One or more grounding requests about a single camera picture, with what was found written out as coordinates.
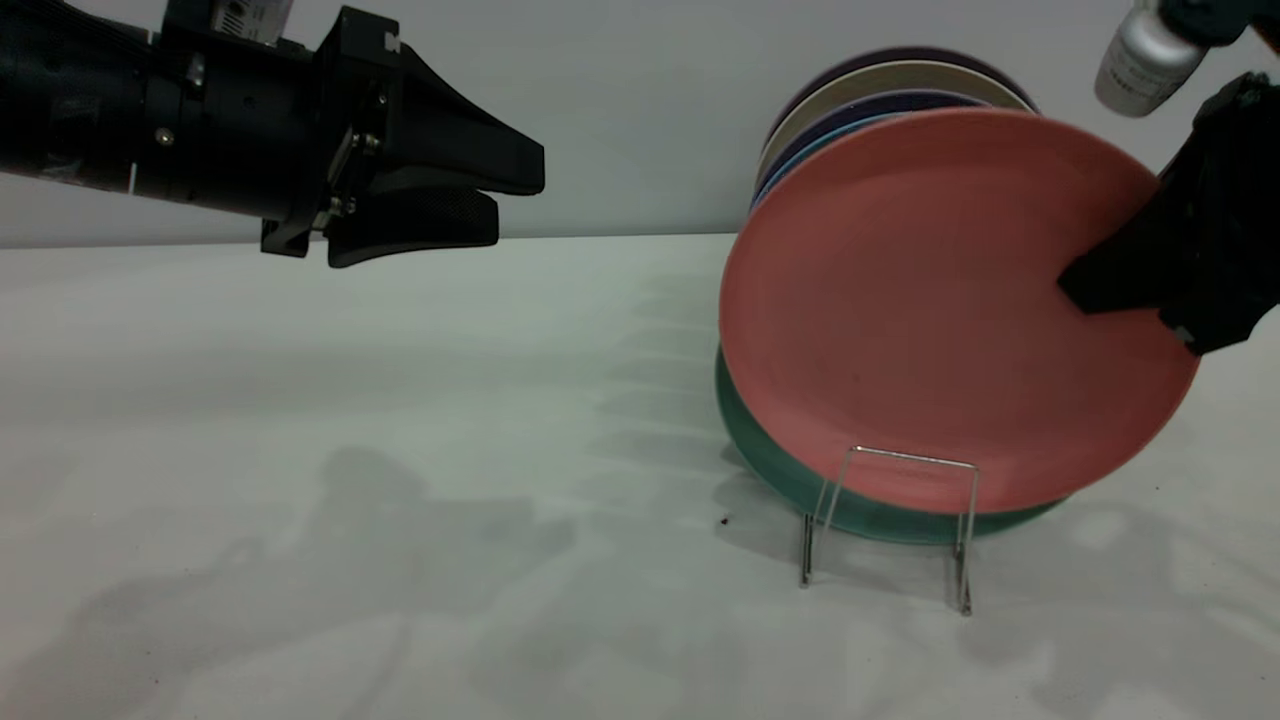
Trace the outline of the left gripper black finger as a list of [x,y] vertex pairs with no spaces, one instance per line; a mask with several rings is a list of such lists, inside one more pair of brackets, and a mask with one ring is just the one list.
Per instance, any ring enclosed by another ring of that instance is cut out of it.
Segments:
[[342,190],[534,196],[547,186],[544,147],[449,86],[396,20],[343,6],[317,50],[317,87],[323,174],[342,149],[355,155]]
[[344,269],[406,252],[489,247],[499,238],[499,206],[476,190],[403,190],[357,199],[326,227],[328,264]]

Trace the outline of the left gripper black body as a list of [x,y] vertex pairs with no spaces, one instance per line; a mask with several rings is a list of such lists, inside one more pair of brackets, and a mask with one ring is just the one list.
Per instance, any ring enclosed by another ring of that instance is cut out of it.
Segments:
[[302,258],[320,232],[339,258],[362,168],[364,32],[334,28],[297,54],[165,28],[151,51],[134,195],[257,218],[264,252]]

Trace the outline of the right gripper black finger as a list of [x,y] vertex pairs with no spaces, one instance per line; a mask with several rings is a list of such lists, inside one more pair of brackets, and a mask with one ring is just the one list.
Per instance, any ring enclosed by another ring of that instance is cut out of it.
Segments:
[[1059,288],[1084,313],[1169,306],[1216,291],[1277,302],[1279,88],[1244,73],[1207,99],[1158,188],[1073,260]]
[[1160,320],[1198,357],[1248,341],[1276,305],[1256,299],[1185,299],[1161,307]]

